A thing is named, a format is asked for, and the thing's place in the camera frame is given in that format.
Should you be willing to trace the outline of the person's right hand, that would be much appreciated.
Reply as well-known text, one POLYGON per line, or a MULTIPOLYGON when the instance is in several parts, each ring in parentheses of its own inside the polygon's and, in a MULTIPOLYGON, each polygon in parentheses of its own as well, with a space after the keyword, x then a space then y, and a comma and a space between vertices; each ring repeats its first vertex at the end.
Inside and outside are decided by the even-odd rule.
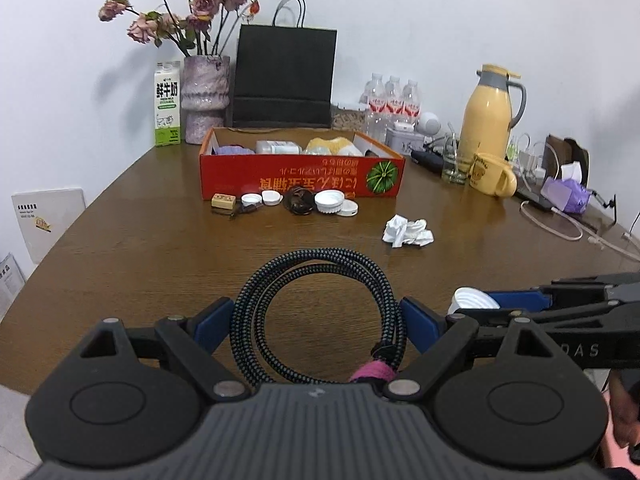
POLYGON ((625 390, 618 370, 608 375, 608 393, 614 439, 620 448, 633 448, 639 443, 639 405, 625 390))

